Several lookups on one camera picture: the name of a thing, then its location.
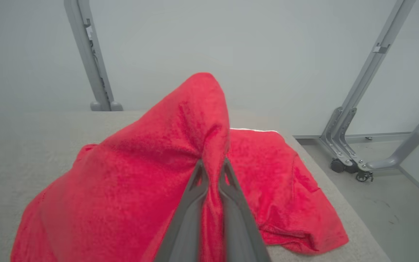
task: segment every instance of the black caster wheel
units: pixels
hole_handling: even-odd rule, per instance
[[[352,165],[351,166],[346,166],[346,172],[350,173],[350,174],[354,174],[356,172],[360,171],[358,168],[358,164],[356,164],[355,161],[352,160]]]
[[[365,182],[367,181],[369,178],[371,178],[371,182],[373,181],[373,173],[371,172],[363,172],[363,171],[359,171],[358,174],[356,174],[356,180],[360,181],[360,182]]]
[[[333,159],[331,162],[331,169],[336,173],[341,173],[344,171],[346,166],[340,162],[339,159]]]

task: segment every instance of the gray floor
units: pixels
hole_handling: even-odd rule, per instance
[[[319,141],[300,143],[355,209],[393,262],[419,261],[419,189],[398,170],[376,171],[374,182],[360,183],[355,175],[329,168],[331,154]],[[356,141],[351,147],[364,159],[387,158],[401,141]]]

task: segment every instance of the red cloth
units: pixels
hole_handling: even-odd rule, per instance
[[[82,148],[25,209],[11,261],[152,261],[203,159],[201,261],[222,262],[217,182],[226,155],[267,244],[319,254],[348,241],[296,152],[275,132],[230,130],[223,91],[199,73],[140,120]]]

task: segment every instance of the red fabric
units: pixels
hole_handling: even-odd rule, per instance
[[[152,261],[203,159],[210,184],[201,261],[222,262],[217,181],[226,155],[267,244],[319,254],[348,241],[335,210],[283,138],[230,130],[218,82],[199,73],[140,120],[82,148],[72,169],[25,209],[11,261]]]

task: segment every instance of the caster wheel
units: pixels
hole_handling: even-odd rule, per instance
[[[346,166],[340,162],[339,159],[333,159],[331,162],[331,169],[336,173],[341,173],[344,171]]]
[[[358,168],[358,164],[356,164],[355,161],[352,160],[352,165],[351,166],[346,166],[346,172],[350,173],[350,174],[354,174],[356,172],[360,171]]]
[[[358,174],[356,174],[356,180],[360,181],[360,182],[365,182],[367,181],[369,178],[371,178],[371,182],[373,181],[373,173],[371,172],[363,172],[363,171],[359,171]]]

